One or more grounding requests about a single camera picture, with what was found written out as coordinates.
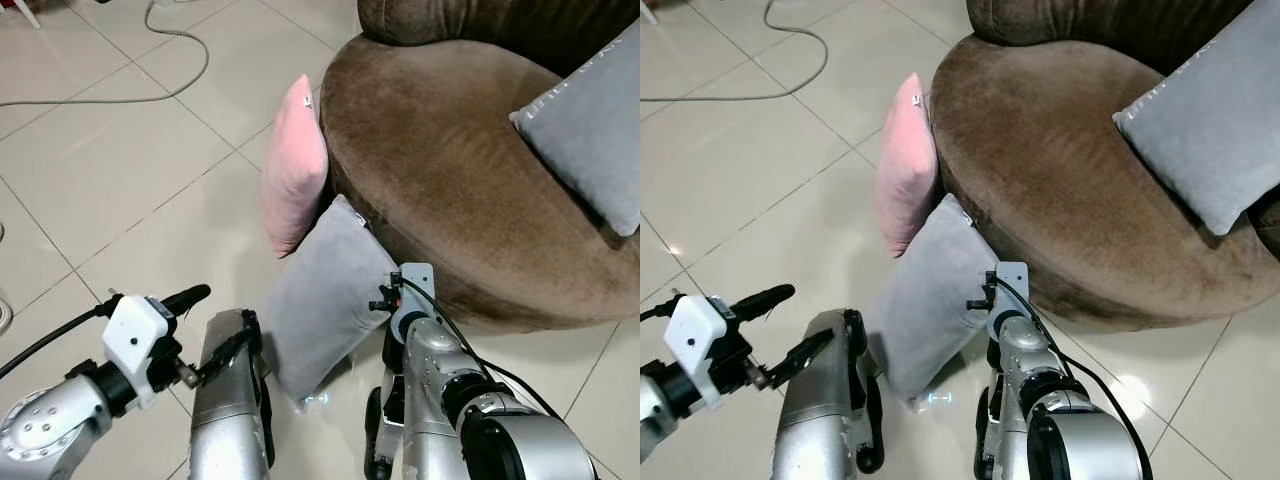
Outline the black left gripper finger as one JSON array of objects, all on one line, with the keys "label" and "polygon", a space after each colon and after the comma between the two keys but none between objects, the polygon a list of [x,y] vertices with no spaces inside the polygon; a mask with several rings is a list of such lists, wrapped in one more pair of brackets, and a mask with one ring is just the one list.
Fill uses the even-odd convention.
[{"label": "black left gripper finger", "polygon": [[255,329],[242,328],[236,334],[224,339],[224,342],[214,349],[210,358],[196,370],[198,374],[197,387],[205,387],[211,380],[216,379],[223,370],[230,366],[236,356],[242,351],[251,355],[257,353],[257,332]]},{"label": "black left gripper finger", "polygon": [[166,297],[161,301],[161,306],[169,314],[187,314],[192,310],[192,307],[202,300],[206,300],[210,294],[210,285],[197,284]]},{"label": "black left gripper finger", "polygon": [[756,319],[767,315],[774,307],[790,300],[795,294],[795,287],[781,284],[740,300],[730,306],[732,319]]},{"label": "black left gripper finger", "polygon": [[768,387],[778,389],[794,379],[815,360],[832,339],[833,333],[829,328],[808,335],[791,348],[782,361],[768,370]]}]

